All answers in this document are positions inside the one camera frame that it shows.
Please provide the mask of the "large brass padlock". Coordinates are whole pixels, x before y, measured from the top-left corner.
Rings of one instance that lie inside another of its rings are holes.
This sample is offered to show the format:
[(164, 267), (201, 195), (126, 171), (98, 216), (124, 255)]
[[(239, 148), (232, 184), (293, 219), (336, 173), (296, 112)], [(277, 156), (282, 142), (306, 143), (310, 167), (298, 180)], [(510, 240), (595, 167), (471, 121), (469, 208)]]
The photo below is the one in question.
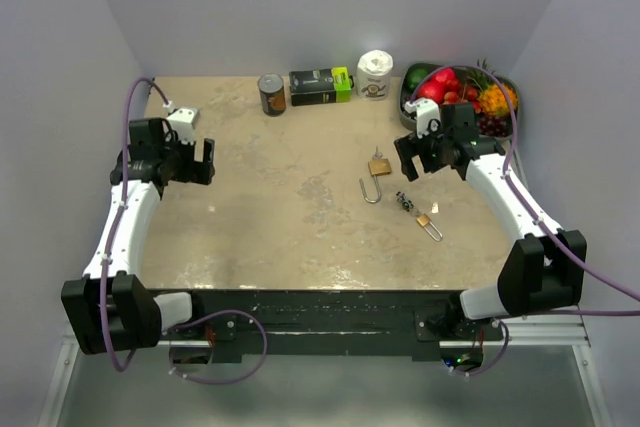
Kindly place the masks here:
[(369, 170), (370, 177), (371, 177), (371, 179), (373, 181), (373, 185), (375, 187), (375, 196), (374, 197), (370, 197), (368, 195), (363, 179), (359, 180), (359, 185), (360, 185), (360, 189), (361, 189), (361, 193), (362, 193), (363, 199), (369, 204), (376, 204), (382, 198), (382, 192), (381, 192), (381, 187), (380, 187), (380, 183), (379, 183), (379, 178), (381, 176), (390, 175), (392, 173), (392, 168), (391, 168), (391, 164), (390, 164), (388, 159), (386, 159), (386, 158), (372, 158), (368, 162), (368, 170)]

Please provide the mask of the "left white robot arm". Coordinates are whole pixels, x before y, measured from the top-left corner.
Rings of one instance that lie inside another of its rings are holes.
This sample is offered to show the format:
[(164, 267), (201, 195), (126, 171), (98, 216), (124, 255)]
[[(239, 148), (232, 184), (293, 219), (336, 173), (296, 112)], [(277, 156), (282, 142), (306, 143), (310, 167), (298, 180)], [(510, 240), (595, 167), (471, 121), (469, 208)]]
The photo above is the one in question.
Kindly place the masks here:
[(166, 118), (129, 124), (126, 152), (110, 173), (111, 203), (96, 251), (78, 280), (64, 283), (61, 301), (83, 353), (137, 350), (157, 345), (173, 329), (200, 337), (207, 315), (184, 292), (154, 295), (138, 277), (152, 217), (172, 182), (208, 185), (215, 142), (195, 155), (199, 113), (182, 107)]

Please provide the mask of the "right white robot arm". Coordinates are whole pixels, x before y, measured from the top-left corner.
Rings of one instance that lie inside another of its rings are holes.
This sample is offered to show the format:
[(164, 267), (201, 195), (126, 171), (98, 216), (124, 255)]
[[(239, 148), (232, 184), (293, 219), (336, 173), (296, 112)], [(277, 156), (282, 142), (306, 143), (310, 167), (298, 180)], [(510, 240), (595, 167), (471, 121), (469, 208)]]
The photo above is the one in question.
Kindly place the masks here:
[(415, 130), (394, 142), (408, 181), (445, 167), (481, 194), (513, 245), (494, 284), (463, 291), (445, 316), (448, 333), (469, 339), (491, 317), (538, 314), (579, 303), (587, 243), (567, 231), (533, 199), (493, 138), (479, 134), (469, 103), (439, 106), (430, 99), (406, 105)]

